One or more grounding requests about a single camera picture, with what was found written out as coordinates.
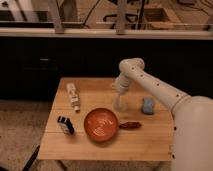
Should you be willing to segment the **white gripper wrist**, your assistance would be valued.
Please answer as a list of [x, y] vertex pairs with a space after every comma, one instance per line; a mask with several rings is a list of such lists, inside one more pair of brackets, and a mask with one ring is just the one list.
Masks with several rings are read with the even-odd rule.
[[119, 94], [125, 94], [129, 90], [130, 84], [131, 80], [123, 74], [115, 79], [115, 88]]

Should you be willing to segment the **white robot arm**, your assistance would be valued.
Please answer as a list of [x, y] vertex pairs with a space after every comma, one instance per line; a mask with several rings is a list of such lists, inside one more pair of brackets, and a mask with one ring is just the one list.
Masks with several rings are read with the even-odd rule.
[[213, 99], [190, 96], [144, 71], [141, 58], [124, 59], [115, 80], [119, 94], [132, 81], [156, 97], [173, 115], [171, 171], [213, 171]]

